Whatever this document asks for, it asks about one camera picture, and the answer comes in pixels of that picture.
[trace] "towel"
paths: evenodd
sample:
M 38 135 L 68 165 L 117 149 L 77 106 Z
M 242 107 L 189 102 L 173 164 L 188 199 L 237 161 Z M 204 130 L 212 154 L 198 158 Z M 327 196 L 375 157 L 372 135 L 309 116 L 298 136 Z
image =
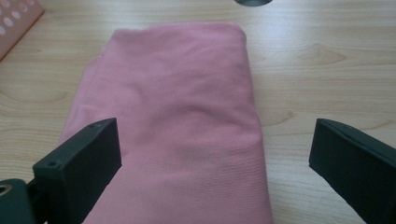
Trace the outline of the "towel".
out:
M 122 167 L 84 223 L 273 223 L 246 43 L 226 22 L 114 32 L 61 137 L 118 120 Z

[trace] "folded pink fabric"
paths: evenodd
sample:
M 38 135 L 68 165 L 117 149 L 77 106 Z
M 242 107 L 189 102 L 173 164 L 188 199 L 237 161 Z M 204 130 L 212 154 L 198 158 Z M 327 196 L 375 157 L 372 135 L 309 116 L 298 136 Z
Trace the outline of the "folded pink fabric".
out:
M 113 117 L 122 167 L 84 223 L 273 223 L 237 25 L 117 30 L 85 70 L 61 142 Z

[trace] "folded cloth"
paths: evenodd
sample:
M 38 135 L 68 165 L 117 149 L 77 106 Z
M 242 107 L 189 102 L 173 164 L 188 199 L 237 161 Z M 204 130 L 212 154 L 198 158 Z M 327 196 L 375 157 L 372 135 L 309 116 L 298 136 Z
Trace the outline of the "folded cloth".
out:
M 113 117 L 122 167 L 84 223 L 273 223 L 237 25 L 117 30 L 84 71 L 61 142 Z

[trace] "pink plastic basket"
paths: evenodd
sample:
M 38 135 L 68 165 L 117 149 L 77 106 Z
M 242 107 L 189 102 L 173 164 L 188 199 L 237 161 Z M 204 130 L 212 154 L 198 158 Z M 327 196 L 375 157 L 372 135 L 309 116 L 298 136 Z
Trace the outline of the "pink plastic basket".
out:
M 0 0 L 0 60 L 43 12 L 37 0 Z

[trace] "wooden surface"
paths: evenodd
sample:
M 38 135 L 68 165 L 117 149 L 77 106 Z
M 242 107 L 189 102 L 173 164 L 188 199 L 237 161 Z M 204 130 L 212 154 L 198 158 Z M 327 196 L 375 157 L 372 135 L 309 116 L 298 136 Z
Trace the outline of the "wooden surface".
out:
M 275 223 L 364 223 L 308 167 L 317 118 L 396 147 L 396 2 L 41 0 L 0 62 L 0 179 L 33 177 L 59 139 L 80 76 L 117 28 L 234 21 L 247 33 Z

